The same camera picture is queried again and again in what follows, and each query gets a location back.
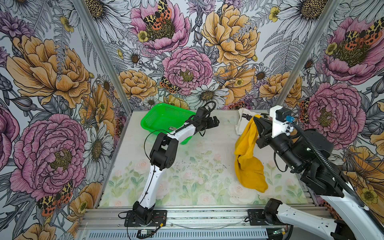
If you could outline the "yellow t-shirt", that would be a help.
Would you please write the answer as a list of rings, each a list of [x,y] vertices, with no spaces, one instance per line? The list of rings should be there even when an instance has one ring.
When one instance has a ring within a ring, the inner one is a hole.
[[[242,135],[235,143],[235,173],[240,184],[248,189],[264,193],[268,184],[264,175],[262,162],[254,156],[259,131],[254,118],[247,123]]]

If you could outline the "right aluminium corner post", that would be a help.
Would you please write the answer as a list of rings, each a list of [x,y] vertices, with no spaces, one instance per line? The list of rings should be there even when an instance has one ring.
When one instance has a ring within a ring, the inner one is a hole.
[[[305,44],[303,50],[301,51],[299,58],[297,62],[294,65],[294,68],[292,69],[285,85],[282,88],[282,91],[280,92],[279,96],[273,103],[273,107],[279,105],[282,106],[285,102],[285,99],[287,98],[288,94],[290,93],[291,88],[296,82],[297,77],[299,76],[302,67],[308,60],[311,54],[311,50],[315,48],[316,44],[318,43],[318,40],[321,37],[321,34],[324,32],[324,30],[328,27],[329,22],[331,21],[331,17],[336,12],[337,7],[340,4],[340,0],[334,0],[334,1],[328,1],[323,13],[320,16],[320,19],[315,25],[314,32],[312,34],[309,34],[309,38],[307,43]]]

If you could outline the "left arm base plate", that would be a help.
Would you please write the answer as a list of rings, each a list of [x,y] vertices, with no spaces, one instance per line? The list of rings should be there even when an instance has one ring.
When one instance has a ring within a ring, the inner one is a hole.
[[[153,210],[146,214],[139,214],[136,211],[128,211],[123,218],[125,220],[124,227],[159,227],[161,224],[166,225],[168,211]]]

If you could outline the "white black folded t-shirt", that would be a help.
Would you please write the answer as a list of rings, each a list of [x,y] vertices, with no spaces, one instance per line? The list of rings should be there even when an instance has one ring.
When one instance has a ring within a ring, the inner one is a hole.
[[[248,125],[249,121],[252,120],[252,118],[255,115],[261,115],[261,113],[253,112],[245,108],[239,109],[238,112],[239,112],[239,121],[235,126],[235,131],[238,136],[241,136],[246,126]]]

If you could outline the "aluminium front rail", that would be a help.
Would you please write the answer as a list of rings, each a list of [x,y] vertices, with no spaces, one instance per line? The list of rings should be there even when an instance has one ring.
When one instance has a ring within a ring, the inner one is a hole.
[[[167,211],[166,229],[186,226],[190,228],[248,227],[244,220],[248,210],[262,210],[263,205],[255,206],[184,206],[159,207]],[[125,211],[132,208],[99,208],[88,210],[80,224],[80,230],[123,230]]]

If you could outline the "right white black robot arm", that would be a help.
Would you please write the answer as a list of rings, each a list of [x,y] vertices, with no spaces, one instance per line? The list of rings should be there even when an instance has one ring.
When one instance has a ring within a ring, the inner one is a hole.
[[[314,129],[303,130],[291,110],[275,106],[268,118],[254,116],[251,123],[259,132],[259,148],[269,146],[286,168],[299,174],[314,194],[324,199],[340,216],[325,219],[270,199],[251,220],[269,225],[298,227],[325,240],[381,240],[384,227],[360,199],[341,170],[329,161],[333,144]]]

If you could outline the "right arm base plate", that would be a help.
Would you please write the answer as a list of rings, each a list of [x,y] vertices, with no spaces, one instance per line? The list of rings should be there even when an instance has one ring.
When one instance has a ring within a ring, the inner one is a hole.
[[[249,223],[251,226],[277,226],[282,223],[278,220],[268,220],[263,214],[262,209],[248,209],[248,216],[245,222]]]

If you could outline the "aluminium corner post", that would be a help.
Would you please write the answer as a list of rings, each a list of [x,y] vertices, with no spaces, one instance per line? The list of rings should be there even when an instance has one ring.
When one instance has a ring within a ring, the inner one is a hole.
[[[297,77],[299,76],[302,67],[308,60],[311,54],[311,50],[315,48],[316,44],[318,43],[318,40],[321,37],[321,34],[324,32],[324,30],[328,27],[329,22],[331,21],[331,17],[336,12],[337,7],[340,4],[340,0],[334,0],[334,1],[328,1],[323,13],[320,16],[320,19],[315,25],[314,32],[312,34],[309,34],[309,38],[307,43],[305,44],[303,50],[301,51],[299,58],[297,62],[294,65],[294,68],[292,69],[285,85],[282,88],[282,91],[280,92],[279,96],[273,103],[273,107],[279,105],[282,106],[285,102],[285,99],[287,98],[288,94],[290,93],[291,88],[296,82]]]
[[[92,16],[87,8],[85,1],[74,1],[75,9],[77,10],[80,19],[87,30],[87,34],[89,35],[91,42],[93,43],[95,49],[98,52],[98,55],[109,75],[117,94],[122,102],[122,105],[129,116],[133,113],[133,108],[126,96],[126,93],[122,87],[118,79],[118,74],[115,71],[115,68],[108,56],[107,50],[104,46],[103,40],[98,32],[98,28],[94,24],[92,20]]]

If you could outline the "left aluminium corner post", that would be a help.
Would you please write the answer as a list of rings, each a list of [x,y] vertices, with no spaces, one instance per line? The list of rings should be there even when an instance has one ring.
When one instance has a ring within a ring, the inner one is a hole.
[[[98,52],[98,55],[109,75],[117,94],[122,102],[122,105],[129,116],[133,113],[133,108],[126,96],[126,93],[122,87],[118,79],[118,74],[115,71],[115,68],[108,56],[107,50],[104,46],[103,40],[98,32],[98,28],[94,24],[92,20],[92,16],[87,8],[85,1],[74,1],[75,9],[77,10],[80,19],[87,30],[87,34],[89,35],[91,42],[93,43],[95,49]]]

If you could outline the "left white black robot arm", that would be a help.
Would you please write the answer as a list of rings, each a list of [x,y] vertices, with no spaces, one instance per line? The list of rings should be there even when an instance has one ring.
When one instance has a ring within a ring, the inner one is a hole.
[[[185,120],[183,125],[176,130],[157,130],[159,134],[150,154],[147,155],[152,168],[143,193],[133,204],[130,219],[135,219],[137,223],[144,226],[149,225],[154,220],[156,195],[163,173],[175,162],[180,143],[197,133],[203,136],[207,129],[215,128],[219,125],[220,121],[218,118],[211,116],[211,112],[215,108],[216,103],[209,101],[198,108],[197,112]]]

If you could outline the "green plastic basket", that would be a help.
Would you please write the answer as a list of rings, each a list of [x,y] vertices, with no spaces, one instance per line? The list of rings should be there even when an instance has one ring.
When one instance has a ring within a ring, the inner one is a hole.
[[[185,145],[196,133],[193,125],[190,125],[179,132],[186,124],[186,121],[195,113],[168,104],[155,105],[141,120],[141,127],[150,133],[165,133],[173,139],[177,139],[179,144]]]

